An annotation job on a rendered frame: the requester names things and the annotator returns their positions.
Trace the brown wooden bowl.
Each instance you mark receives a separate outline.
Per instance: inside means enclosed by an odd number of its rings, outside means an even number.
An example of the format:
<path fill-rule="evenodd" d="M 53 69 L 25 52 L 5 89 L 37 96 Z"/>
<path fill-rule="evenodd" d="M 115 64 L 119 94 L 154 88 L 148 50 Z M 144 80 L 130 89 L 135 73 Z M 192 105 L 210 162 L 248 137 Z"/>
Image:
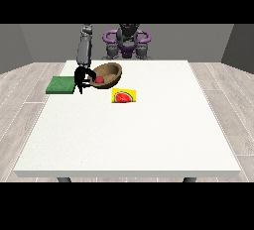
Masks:
<path fill-rule="evenodd" d="M 93 82 L 88 76 L 89 84 L 97 89 L 108 89 L 118 83 L 122 75 L 122 66 L 117 62 L 103 63 L 93 70 L 97 76 L 102 76 L 103 83 Z"/>

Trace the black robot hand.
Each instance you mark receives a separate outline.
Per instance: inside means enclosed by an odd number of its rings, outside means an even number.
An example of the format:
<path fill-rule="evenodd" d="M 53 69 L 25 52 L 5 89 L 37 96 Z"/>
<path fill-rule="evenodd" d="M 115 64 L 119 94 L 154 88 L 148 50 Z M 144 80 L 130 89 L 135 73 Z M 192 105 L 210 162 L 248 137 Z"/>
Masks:
<path fill-rule="evenodd" d="M 74 72 L 74 83 L 78 87 L 79 92 L 82 92 L 83 83 L 86 81 L 86 75 L 90 76 L 92 81 L 95 81 L 96 73 L 90 68 L 79 66 Z"/>

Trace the green square pad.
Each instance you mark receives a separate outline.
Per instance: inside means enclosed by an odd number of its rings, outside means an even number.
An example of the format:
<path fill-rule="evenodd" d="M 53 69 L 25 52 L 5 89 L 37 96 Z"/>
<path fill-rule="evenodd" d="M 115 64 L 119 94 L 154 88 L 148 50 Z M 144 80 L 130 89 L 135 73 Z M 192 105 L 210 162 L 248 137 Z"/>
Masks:
<path fill-rule="evenodd" d="M 47 89 L 47 94 L 73 94 L 75 89 L 73 76 L 53 76 Z"/>

